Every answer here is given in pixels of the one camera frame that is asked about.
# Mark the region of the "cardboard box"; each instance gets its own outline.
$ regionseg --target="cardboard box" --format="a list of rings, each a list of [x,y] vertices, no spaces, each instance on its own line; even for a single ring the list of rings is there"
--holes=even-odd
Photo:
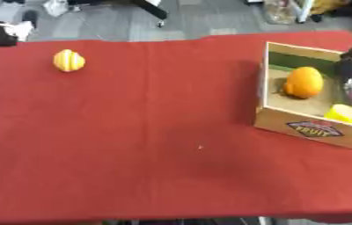
[[[352,149],[352,124],[324,118],[333,104],[343,103],[339,77],[334,64],[341,52],[268,42],[260,75],[255,126],[279,133]],[[324,89],[315,97],[297,99],[286,96],[282,86],[298,67],[318,69]]]

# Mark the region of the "chair wheel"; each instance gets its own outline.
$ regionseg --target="chair wheel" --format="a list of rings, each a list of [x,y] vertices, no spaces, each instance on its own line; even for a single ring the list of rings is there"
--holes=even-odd
[[[315,14],[315,15],[311,15],[310,18],[316,23],[319,23],[322,21],[322,15]]]
[[[158,28],[161,28],[165,25],[165,21],[164,20],[160,20],[158,23],[157,23],[157,27]]]

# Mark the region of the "table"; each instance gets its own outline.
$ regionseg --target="table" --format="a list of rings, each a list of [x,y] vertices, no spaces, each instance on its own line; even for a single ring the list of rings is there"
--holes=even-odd
[[[0,222],[351,216],[352,150],[252,126],[267,40],[352,47],[346,32],[0,47]],[[86,66],[57,71],[64,48]]]

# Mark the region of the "floor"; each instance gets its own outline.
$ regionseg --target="floor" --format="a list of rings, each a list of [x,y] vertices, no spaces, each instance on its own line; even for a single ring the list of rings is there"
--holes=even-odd
[[[18,23],[23,10],[39,11],[39,28],[30,36],[30,41],[160,41],[234,33],[352,31],[352,18],[325,18],[321,23],[308,21],[302,25],[270,25],[263,17],[260,5],[247,6],[243,0],[163,0],[160,6],[170,13],[163,28],[156,27],[156,18],[130,4],[111,1],[52,18],[42,6],[44,1],[27,0],[23,6],[0,0],[0,20]]]

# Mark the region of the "yellow object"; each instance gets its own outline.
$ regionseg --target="yellow object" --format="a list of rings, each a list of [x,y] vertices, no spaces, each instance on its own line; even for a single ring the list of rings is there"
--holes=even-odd
[[[352,107],[342,104],[333,105],[325,118],[352,123]]]
[[[69,49],[55,54],[53,64],[64,72],[71,72],[81,69],[85,64],[85,59],[78,53]]]
[[[283,88],[289,95],[310,98],[319,94],[323,85],[324,81],[318,70],[313,67],[300,67],[290,73]]]

